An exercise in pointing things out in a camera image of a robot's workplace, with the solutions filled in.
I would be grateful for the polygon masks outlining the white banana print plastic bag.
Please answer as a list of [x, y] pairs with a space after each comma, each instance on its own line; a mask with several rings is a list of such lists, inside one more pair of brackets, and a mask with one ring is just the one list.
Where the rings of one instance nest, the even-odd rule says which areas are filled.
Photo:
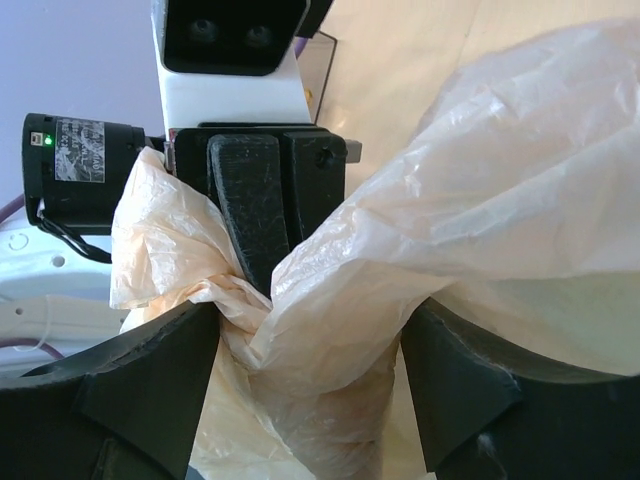
[[137, 157], [112, 226], [125, 330], [213, 302], [207, 479], [376, 479], [399, 333], [435, 296], [582, 367], [639, 370], [639, 22], [556, 30], [442, 87], [408, 147], [277, 267], [242, 273], [219, 209]]

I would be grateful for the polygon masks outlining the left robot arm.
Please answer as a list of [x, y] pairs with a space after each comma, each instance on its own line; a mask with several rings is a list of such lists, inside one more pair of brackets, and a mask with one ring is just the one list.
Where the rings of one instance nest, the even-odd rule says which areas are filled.
[[276, 267], [341, 205], [350, 145], [312, 124], [128, 124], [27, 115], [27, 226], [1, 234], [4, 389], [152, 367], [246, 369], [274, 313]]

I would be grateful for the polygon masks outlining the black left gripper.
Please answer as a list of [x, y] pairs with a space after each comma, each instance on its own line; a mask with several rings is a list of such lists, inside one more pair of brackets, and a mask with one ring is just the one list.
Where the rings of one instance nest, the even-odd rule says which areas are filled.
[[218, 195], [242, 271], [268, 295], [289, 243], [309, 238], [344, 200], [346, 166], [360, 162], [362, 143], [313, 124], [205, 122], [173, 130], [167, 152], [177, 178]]

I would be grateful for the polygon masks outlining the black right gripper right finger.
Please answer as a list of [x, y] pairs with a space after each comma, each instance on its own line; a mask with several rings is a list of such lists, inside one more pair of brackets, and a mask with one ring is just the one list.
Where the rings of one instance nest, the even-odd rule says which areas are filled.
[[411, 315], [401, 347], [437, 478], [638, 478], [638, 377], [536, 354], [433, 299]]

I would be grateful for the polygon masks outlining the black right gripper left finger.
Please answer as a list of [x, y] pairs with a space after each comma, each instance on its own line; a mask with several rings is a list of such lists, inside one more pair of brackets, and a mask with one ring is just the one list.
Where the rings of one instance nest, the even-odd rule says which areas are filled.
[[2, 478], [186, 478], [219, 330], [213, 304], [186, 302], [2, 379]]

